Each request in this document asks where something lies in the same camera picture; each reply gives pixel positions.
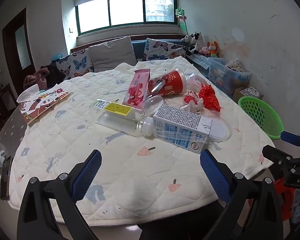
window sill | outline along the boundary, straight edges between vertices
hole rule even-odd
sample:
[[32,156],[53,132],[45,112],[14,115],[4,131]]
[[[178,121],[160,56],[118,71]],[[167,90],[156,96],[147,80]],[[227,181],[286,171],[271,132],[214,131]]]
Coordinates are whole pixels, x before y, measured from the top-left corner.
[[179,25],[173,24],[137,24],[113,27],[77,37],[77,46],[122,36],[141,34],[183,34]]

pink snack package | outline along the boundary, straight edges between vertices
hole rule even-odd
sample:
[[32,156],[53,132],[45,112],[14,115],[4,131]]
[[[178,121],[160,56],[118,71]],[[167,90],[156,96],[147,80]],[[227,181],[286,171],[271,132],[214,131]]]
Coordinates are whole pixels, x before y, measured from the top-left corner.
[[150,69],[136,70],[122,104],[143,110],[149,79]]

screw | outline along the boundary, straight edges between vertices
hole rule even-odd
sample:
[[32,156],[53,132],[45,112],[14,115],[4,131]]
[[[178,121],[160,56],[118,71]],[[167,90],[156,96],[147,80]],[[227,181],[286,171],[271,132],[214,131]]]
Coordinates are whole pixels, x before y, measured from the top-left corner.
[[37,178],[36,177],[32,177],[31,179],[29,179],[29,182],[31,184],[35,183],[37,181]]
[[272,179],[271,178],[265,178],[266,183],[271,184],[272,183]]
[[68,177],[68,174],[66,174],[66,173],[61,173],[60,175],[59,175],[59,179],[66,179]]
[[237,179],[243,179],[243,174],[240,173],[240,172],[237,172],[234,176],[235,176]]

door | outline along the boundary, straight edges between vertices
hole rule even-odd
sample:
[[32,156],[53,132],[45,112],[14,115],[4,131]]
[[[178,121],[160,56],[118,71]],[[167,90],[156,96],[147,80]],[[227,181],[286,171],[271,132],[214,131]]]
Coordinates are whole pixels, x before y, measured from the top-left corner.
[[2,38],[10,77],[20,95],[26,76],[35,72],[27,35],[26,8],[4,27]]

green plastic basket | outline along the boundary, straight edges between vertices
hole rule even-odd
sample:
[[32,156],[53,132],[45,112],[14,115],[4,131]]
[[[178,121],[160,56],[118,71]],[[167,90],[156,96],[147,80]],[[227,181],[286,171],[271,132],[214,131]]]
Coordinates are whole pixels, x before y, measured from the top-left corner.
[[260,126],[272,140],[279,140],[283,123],[271,106],[254,97],[242,97],[238,105]]

